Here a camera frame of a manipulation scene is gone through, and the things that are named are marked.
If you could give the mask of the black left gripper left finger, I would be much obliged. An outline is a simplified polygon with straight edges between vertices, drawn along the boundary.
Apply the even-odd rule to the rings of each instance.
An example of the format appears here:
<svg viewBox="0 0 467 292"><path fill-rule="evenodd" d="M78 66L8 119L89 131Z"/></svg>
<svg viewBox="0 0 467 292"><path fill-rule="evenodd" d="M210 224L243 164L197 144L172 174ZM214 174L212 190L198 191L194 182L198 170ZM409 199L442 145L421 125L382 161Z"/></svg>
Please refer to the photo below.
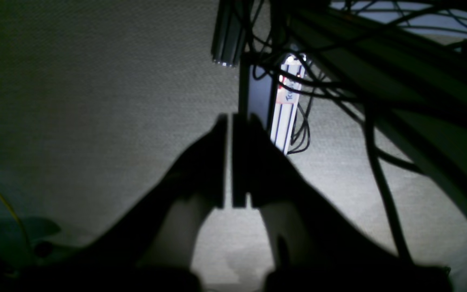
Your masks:
<svg viewBox="0 0 467 292"><path fill-rule="evenodd" d="M220 115L157 185L92 244L92 266L199 279L191 267L198 235L211 212L224 205L227 126L227 117Z"/></svg>

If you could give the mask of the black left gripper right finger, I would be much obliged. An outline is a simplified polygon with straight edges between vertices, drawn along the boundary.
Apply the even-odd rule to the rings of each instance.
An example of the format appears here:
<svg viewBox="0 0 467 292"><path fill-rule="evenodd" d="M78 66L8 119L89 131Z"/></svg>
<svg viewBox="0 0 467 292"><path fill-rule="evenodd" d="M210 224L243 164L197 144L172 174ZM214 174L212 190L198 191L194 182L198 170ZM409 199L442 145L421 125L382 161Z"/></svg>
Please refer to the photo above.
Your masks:
<svg viewBox="0 0 467 292"><path fill-rule="evenodd" d="M250 194L277 269L400 271L413 265L362 234L270 141L256 116L235 114L232 194Z"/></svg>

